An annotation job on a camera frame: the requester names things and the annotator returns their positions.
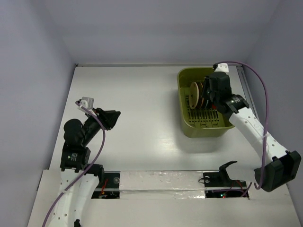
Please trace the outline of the brown yellow plate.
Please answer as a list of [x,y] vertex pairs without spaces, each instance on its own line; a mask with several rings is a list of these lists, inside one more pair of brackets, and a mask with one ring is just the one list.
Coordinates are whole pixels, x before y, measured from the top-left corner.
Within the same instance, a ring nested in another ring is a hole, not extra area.
[[198,82],[198,89],[199,89],[199,99],[198,99],[198,103],[197,103],[197,108],[201,109],[203,108],[203,104],[204,104],[204,97],[203,97],[203,83],[202,82]]

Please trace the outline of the beige patterned plate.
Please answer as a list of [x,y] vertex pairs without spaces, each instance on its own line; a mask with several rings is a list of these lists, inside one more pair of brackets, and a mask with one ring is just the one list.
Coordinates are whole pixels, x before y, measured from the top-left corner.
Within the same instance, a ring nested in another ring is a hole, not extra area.
[[190,85],[188,99],[190,108],[195,109],[199,100],[199,88],[196,82],[192,82]]

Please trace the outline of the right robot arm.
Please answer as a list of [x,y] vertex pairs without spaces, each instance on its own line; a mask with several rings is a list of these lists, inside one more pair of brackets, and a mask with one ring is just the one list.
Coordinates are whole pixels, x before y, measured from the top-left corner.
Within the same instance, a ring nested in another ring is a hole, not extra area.
[[202,97],[242,133],[261,158],[261,166],[254,169],[254,177],[264,191],[271,192],[295,179],[301,155],[297,151],[290,152],[265,131],[248,102],[232,93],[230,77],[225,72],[205,77]]

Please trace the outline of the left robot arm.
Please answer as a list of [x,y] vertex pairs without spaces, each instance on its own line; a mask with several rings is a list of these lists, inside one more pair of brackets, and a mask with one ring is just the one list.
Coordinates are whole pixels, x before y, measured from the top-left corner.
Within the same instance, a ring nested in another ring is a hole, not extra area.
[[99,131],[111,130],[120,111],[88,110],[81,106],[87,120],[71,119],[64,125],[64,145],[60,163],[58,196],[48,210],[44,227],[80,227],[96,187],[105,181],[105,171],[96,159],[89,161],[88,144]]

